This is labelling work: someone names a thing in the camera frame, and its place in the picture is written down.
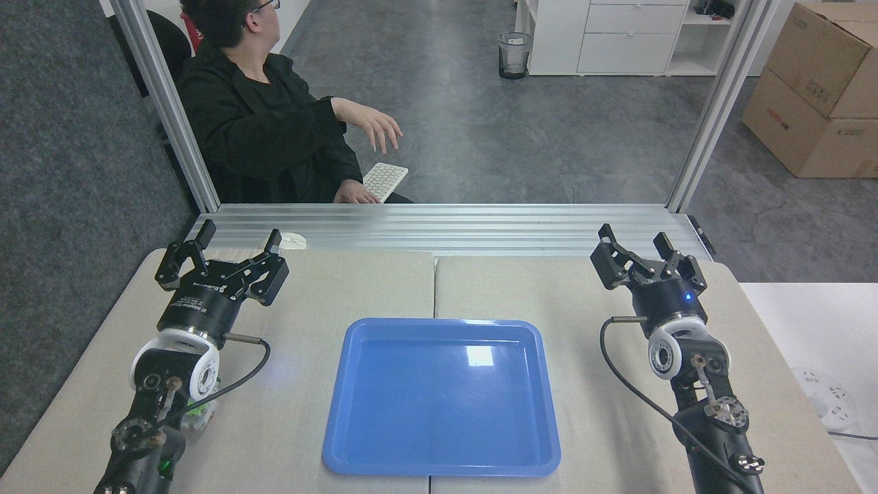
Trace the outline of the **person's left hand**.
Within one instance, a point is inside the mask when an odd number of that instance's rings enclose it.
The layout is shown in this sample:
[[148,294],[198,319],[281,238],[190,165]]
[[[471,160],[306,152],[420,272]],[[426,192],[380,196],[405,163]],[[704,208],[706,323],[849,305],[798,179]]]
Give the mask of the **person's left hand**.
[[352,179],[345,179],[341,182],[338,190],[333,197],[333,203],[336,204],[380,204],[381,201],[373,193],[367,190],[364,185]]

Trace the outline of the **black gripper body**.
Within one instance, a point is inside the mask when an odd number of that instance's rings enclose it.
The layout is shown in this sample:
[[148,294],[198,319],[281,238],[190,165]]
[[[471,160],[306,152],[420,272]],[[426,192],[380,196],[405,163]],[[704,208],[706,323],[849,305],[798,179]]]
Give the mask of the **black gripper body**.
[[225,341],[244,302],[244,282],[232,276],[187,275],[160,286],[173,294],[159,318],[158,331],[192,328],[210,340]]
[[634,312],[646,318],[641,323],[646,337],[677,316],[696,316],[708,322],[708,316],[698,300],[700,291],[683,279],[665,279],[645,285],[633,283],[630,291]]

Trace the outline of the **person's right hand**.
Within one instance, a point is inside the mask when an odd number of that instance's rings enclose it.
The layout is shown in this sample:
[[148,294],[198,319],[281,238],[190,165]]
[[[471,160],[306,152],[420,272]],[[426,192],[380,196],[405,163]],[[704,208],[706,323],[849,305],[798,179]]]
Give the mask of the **person's right hand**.
[[399,149],[403,132],[395,119],[364,104],[354,104],[353,108],[353,125],[365,132],[374,151],[386,154],[389,149]]

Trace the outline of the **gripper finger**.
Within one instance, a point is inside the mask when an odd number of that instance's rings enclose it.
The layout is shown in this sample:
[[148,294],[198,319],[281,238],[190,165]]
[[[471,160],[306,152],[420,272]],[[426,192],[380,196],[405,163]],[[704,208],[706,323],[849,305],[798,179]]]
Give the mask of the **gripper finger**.
[[700,295],[706,290],[706,281],[694,256],[683,255],[672,247],[665,232],[658,232],[653,244],[665,262],[661,267],[661,279],[682,279],[690,285],[694,295]]
[[208,267],[203,250],[210,244],[215,235],[216,225],[213,220],[206,220],[194,239],[184,243],[171,243],[156,271],[156,282],[164,291],[173,291],[180,287],[180,269],[186,259],[191,259],[195,274],[206,276]]
[[591,254],[591,262],[606,289],[631,283],[643,284],[650,279],[649,263],[621,247],[609,223],[602,225],[598,235],[601,241]]
[[250,298],[263,306],[273,303],[289,274],[279,254],[281,240],[281,231],[273,229],[262,253],[238,263],[219,263],[220,284],[226,286],[226,297],[233,301]]

